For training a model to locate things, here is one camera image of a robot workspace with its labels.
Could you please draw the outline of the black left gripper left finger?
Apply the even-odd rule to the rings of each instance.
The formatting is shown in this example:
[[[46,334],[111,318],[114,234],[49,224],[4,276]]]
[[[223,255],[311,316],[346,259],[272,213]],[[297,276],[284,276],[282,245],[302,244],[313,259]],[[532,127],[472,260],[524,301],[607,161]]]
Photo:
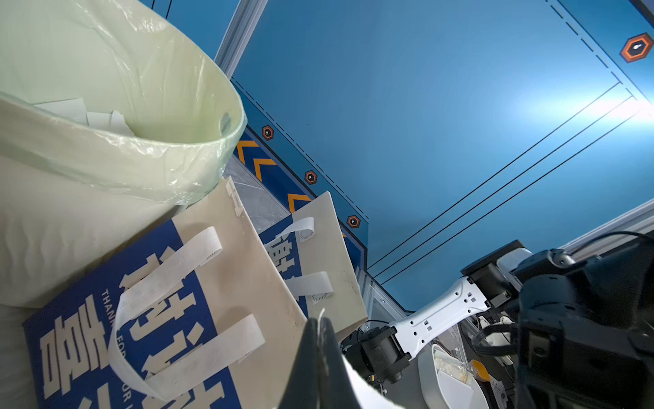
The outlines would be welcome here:
[[[320,407],[320,337],[318,321],[309,319],[298,346],[291,376],[279,409]]]

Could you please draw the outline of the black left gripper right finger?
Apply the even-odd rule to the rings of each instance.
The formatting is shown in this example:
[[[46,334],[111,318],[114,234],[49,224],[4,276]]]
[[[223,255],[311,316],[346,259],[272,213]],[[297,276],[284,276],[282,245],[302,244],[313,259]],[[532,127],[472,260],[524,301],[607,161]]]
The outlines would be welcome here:
[[[359,409],[332,323],[320,318],[320,408]]]

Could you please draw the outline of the white receipt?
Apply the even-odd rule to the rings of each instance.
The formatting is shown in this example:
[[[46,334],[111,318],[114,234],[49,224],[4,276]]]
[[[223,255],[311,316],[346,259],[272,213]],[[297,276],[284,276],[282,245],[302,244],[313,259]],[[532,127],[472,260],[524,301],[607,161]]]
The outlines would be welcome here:
[[[323,308],[318,315],[318,336],[320,336],[320,318],[325,317],[325,309]],[[354,389],[354,393],[359,402],[360,408],[402,408],[388,400],[384,395],[375,390],[372,386],[369,386],[363,378],[359,376],[354,368],[347,362],[343,357],[343,361],[346,362],[345,366],[347,369],[347,375]]]

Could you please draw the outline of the blue white bag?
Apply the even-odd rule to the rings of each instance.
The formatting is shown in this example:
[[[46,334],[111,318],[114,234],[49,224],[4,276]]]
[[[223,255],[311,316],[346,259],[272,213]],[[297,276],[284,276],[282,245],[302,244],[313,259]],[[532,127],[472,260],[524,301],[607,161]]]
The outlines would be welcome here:
[[[40,408],[275,408],[305,322],[225,180],[23,327]]]
[[[307,318],[324,315],[342,337],[368,320],[329,193],[259,233],[259,238]]]

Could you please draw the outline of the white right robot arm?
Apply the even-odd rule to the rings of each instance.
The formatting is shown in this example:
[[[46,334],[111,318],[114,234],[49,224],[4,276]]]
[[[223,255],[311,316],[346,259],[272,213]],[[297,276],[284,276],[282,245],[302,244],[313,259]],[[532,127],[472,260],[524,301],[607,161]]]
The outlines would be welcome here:
[[[413,315],[355,332],[342,348],[363,378],[395,383],[436,337],[469,317],[506,313],[470,345],[514,363],[519,408],[653,405],[653,238],[632,232],[608,256],[552,249],[512,269],[513,241],[463,269],[443,296]]]

